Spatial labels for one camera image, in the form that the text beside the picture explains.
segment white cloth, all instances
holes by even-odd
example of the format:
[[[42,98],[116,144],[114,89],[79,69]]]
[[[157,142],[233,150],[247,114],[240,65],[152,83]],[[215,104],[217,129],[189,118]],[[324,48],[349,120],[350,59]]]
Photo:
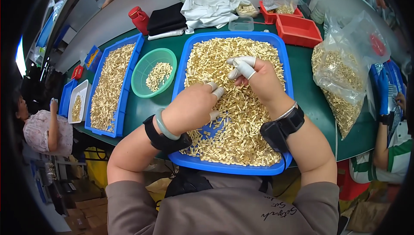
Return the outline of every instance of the white cloth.
[[[185,0],[181,14],[187,20],[186,34],[194,33],[194,29],[215,26],[221,28],[229,20],[237,18],[231,13],[240,4],[249,5],[248,0]]]
[[[162,38],[166,38],[169,36],[181,36],[184,33],[184,29],[186,28],[169,31],[169,32],[161,33],[161,34],[154,35],[154,36],[148,36],[148,40],[162,39]]]

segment blue glove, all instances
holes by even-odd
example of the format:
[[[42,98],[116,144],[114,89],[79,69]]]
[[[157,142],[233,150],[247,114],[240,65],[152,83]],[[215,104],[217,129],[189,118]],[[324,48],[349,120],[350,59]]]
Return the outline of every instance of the blue glove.
[[[384,69],[378,77],[378,92],[380,97],[380,115],[388,114],[388,77]]]

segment red bottle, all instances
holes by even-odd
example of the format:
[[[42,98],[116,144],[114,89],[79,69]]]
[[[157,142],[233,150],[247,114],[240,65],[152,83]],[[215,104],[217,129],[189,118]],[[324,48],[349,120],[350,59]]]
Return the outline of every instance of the red bottle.
[[[147,36],[147,25],[149,21],[148,15],[143,12],[139,6],[137,6],[130,10],[128,16],[132,19],[132,23],[135,25],[135,27],[137,27],[142,35]]]

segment white plastic tray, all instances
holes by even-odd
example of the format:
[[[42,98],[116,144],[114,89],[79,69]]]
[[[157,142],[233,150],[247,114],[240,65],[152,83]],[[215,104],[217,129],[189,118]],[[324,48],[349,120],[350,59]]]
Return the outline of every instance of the white plastic tray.
[[[67,115],[67,120],[70,124],[76,124],[76,123],[85,121],[86,119],[85,102],[86,100],[89,99],[91,88],[92,88],[92,84],[90,84],[88,80],[85,80],[73,89],[72,94],[70,95],[69,112]],[[81,99],[81,109],[80,109],[80,114],[79,114],[80,121],[72,121],[72,109],[73,109],[73,105],[75,104],[75,99],[78,95],[80,95],[80,99]]]

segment folded cloth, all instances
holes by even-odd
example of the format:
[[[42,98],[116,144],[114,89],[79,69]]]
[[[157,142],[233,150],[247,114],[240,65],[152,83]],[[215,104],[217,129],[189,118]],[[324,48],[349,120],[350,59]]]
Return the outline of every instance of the folded cloth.
[[[181,9],[188,29],[186,34],[194,33],[196,28],[215,26],[221,28],[229,20],[237,17],[231,12],[239,5],[249,5],[248,0],[185,0]]]
[[[178,24],[185,24],[185,17],[180,12],[183,5],[183,3],[176,3],[174,5],[171,5],[170,7],[153,11],[151,17],[149,17],[147,30],[151,33],[151,31],[155,31],[165,27]],[[164,30],[157,34],[161,34],[171,30],[177,30],[182,27],[183,26],[174,27],[173,29]]]
[[[162,39],[162,38],[166,38],[166,37],[169,37],[169,36],[181,36],[183,33],[184,33],[184,29],[173,30],[173,31],[158,34],[158,35],[155,35],[155,36],[148,36],[148,40]]]
[[[182,28],[187,28],[187,24],[184,22],[182,23],[177,23],[177,24],[173,24],[167,27],[163,27],[163,28],[159,28],[156,30],[148,30],[148,35],[150,36],[155,36],[155,35],[159,35],[165,32],[169,32],[169,31],[173,31],[173,30],[178,30],[178,29],[182,29]]]

